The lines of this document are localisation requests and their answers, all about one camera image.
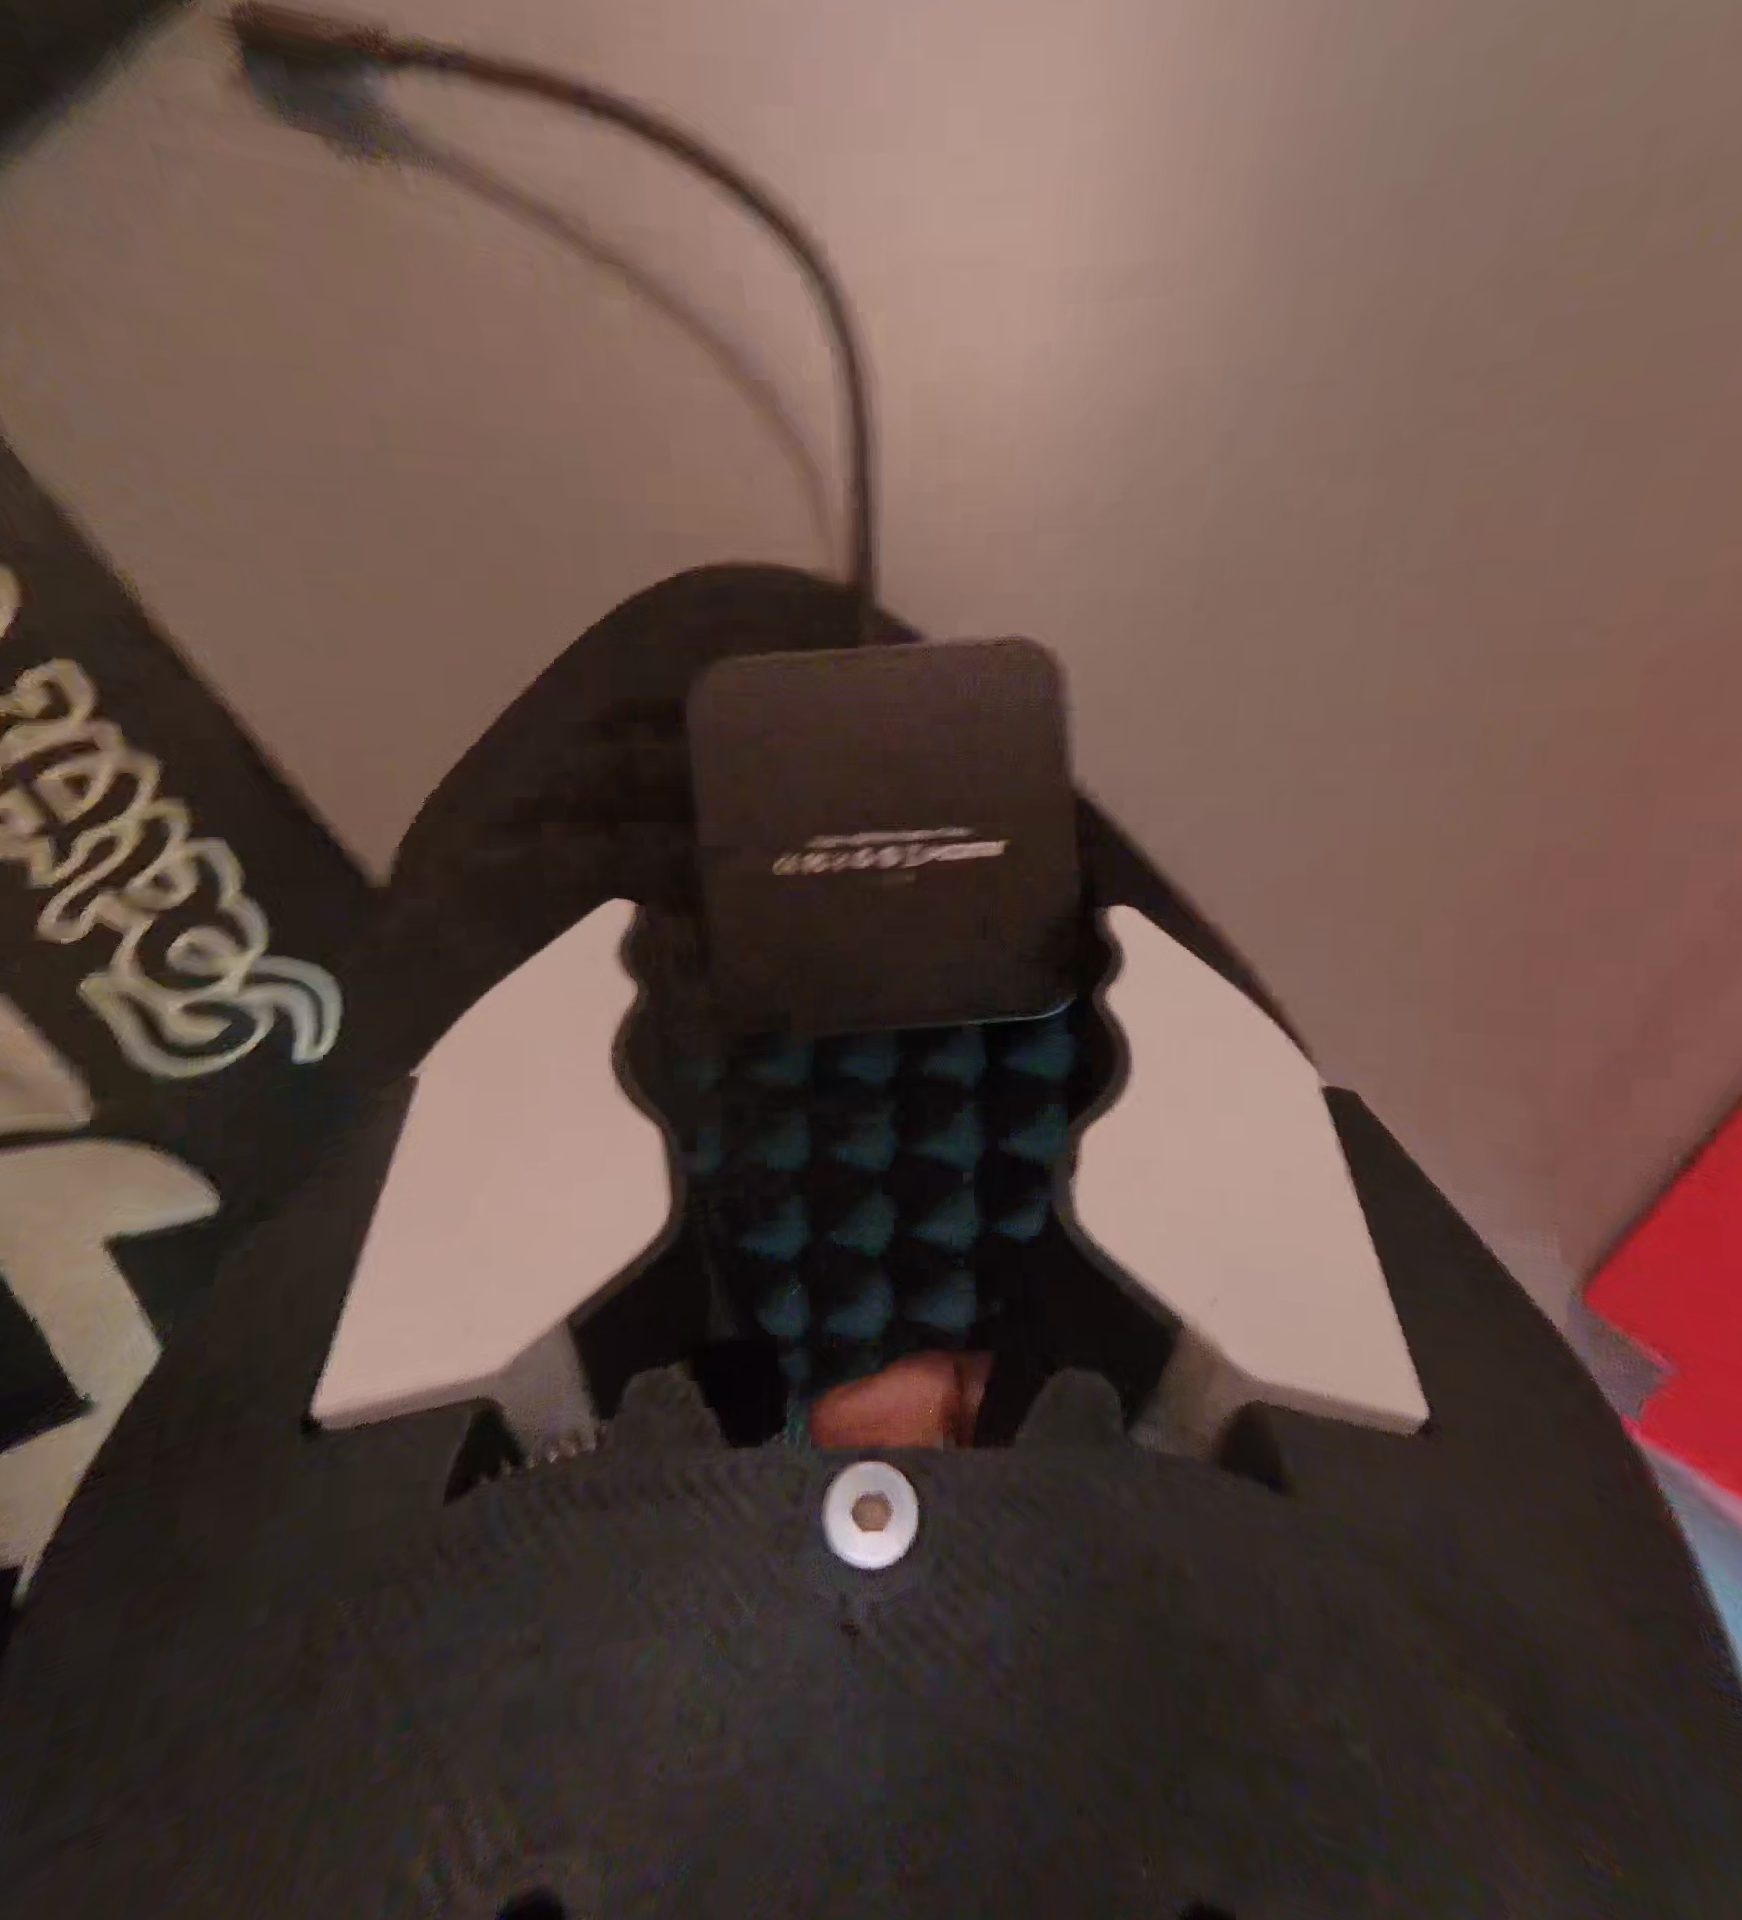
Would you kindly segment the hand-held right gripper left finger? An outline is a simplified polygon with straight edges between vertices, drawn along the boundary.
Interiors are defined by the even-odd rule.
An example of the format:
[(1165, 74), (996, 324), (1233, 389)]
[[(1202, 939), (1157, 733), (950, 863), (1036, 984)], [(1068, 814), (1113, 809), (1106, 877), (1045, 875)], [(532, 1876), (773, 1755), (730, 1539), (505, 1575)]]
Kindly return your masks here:
[(480, 996), (413, 1076), (309, 1418), (490, 1402), (528, 1453), (602, 1423), (580, 1317), (673, 1236), (673, 1145), (623, 1037), (637, 907), (610, 900)]

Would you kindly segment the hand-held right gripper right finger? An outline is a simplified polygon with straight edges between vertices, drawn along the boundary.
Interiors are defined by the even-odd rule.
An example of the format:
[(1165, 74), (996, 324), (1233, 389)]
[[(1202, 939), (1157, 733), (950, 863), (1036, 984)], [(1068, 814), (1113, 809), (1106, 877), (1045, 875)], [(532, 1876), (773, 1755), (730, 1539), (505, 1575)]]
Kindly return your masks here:
[(1103, 915), (1119, 1046), (1084, 1123), (1071, 1222), (1158, 1304), (1146, 1443), (1216, 1443), (1252, 1404), (1411, 1437), (1430, 1408), (1324, 1081), (1240, 988), (1134, 907)]

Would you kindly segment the black and silver square adapter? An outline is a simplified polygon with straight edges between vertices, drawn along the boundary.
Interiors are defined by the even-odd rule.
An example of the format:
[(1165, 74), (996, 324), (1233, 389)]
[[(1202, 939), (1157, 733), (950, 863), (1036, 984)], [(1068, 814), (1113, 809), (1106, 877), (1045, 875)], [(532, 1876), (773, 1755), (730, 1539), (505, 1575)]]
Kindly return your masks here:
[(1070, 705), (1044, 647), (734, 656), (694, 680), (684, 733), (728, 1034), (1023, 1021), (1076, 997)]

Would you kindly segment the person's black printed sweatshirt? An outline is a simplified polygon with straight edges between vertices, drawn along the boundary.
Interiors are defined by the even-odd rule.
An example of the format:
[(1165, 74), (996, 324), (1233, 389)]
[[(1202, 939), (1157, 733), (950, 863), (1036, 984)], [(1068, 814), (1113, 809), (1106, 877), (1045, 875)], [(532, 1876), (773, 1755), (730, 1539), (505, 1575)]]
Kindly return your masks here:
[(0, 1639), (355, 1105), (355, 863), (0, 435)]

